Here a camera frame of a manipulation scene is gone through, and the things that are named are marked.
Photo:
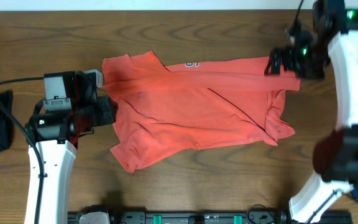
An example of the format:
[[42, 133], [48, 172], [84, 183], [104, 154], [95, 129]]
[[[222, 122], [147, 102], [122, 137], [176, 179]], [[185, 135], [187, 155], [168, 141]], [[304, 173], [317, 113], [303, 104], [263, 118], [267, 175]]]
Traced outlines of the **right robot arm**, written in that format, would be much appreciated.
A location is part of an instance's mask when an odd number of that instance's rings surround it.
[[298, 78], [320, 79], [332, 65], [337, 120], [315, 145], [313, 173], [290, 199], [285, 223], [339, 223], [328, 209], [358, 185], [358, 1], [317, 0], [313, 30], [295, 19], [287, 35], [290, 44], [271, 50], [265, 74], [293, 71]]

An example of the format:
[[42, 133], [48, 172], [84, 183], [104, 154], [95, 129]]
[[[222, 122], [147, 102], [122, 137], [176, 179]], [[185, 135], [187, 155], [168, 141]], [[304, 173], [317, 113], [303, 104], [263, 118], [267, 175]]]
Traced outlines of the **red printed t-shirt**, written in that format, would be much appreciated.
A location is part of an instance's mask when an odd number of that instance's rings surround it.
[[262, 141], [294, 129], [281, 115], [293, 72], [266, 75], [267, 57], [164, 65], [153, 52], [103, 60], [104, 89], [117, 103], [111, 152], [128, 172], [185, 149]]

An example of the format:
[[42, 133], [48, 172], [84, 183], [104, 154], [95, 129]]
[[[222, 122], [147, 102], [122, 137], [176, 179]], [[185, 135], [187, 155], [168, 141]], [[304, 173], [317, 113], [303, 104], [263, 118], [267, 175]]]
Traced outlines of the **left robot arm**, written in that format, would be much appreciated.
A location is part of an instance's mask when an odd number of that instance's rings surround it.
[[26, 223], [67, 223], [70, 178], [80, 137], [113, 124], [117, 104], [91, 97], [64, 108], [68, 98], [40, 101], [26, 124], [30, 182]]

